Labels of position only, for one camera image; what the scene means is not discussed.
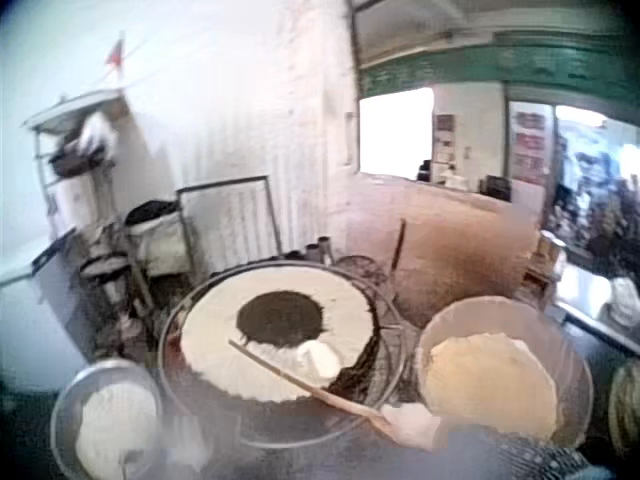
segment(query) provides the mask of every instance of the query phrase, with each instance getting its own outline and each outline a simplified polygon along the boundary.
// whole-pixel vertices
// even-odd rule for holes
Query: white wall
[[[432,85],[434,114],[455,115],[455,155],[458,174],[477,190],[486,175],[502,175],[504,165],[504,94],[498,82]],[[464,150],[470,147],[470,158]]]
[[[0,23],[2,249],[47,231],[21,123],[62,93],[113,85],[104,61],[121,31],[132,111],[118,125],[121,209],[183,185],[269,174],[285,248],[333,233],[330,213],[345,208],[339,193],[356,163],[344,12],[342,0],[16,2]]]

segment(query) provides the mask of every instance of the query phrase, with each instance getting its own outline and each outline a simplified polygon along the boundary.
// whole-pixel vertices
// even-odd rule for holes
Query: cloth
[[[543,444],[485,427],[458,427],[447,448],[438,451],[450,479],[609,479],[613,475],[593,468],[574,449]]]

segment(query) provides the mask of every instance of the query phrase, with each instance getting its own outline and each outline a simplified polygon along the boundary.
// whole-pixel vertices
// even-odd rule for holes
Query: counter
[[[565,313],[561,320],[575,323],[640,356],[640,328],[624,327],[611,319],[607,305],[610,299],[608,279],[567,264],[556,288],[554,305]]]

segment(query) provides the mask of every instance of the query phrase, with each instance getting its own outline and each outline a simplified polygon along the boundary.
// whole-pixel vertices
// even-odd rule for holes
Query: shelf
[[[64,135],[80,127],[96,110],[102,110],[111,121],[128,114],[121,90],[95,90],[36,113],[25,120],[23,126],[40,133]]]

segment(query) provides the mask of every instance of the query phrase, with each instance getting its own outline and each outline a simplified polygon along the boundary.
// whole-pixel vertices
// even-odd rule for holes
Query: person
[[[433,415],[421,403],[381,409],[388,428],[384,433],[397,444],[433,452],[449,479],[565,479],[614,478],[595,467],[576,450],[544,444],[513,434],[500,434],[479,425]]]

